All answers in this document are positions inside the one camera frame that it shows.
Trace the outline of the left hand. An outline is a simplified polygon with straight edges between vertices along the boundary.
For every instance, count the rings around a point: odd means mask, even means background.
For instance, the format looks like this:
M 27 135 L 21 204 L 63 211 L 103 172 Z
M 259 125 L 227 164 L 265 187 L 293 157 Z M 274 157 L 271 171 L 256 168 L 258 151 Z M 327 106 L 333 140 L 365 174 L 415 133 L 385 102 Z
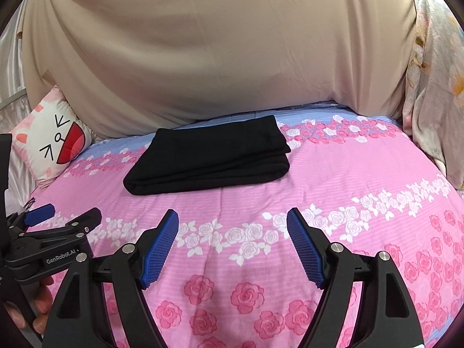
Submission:
M 32 325 L 34 330 L 40 335 L 43 335 L 46 330 L 48 316 L 53 304 L 53 296 L 49 289 L 49 286 L 51 286 L 53 283 L 53 277 L 47 277 L 41 280 L 33 300 L 34 308 L 39 314 L 35 318 Z M 28 326 L 26 320 L 23 318 L 23 315 L 16 308 L 16 306 L 9 303 L 5 304 L 4 306 L 18 328 L 25 329 Z

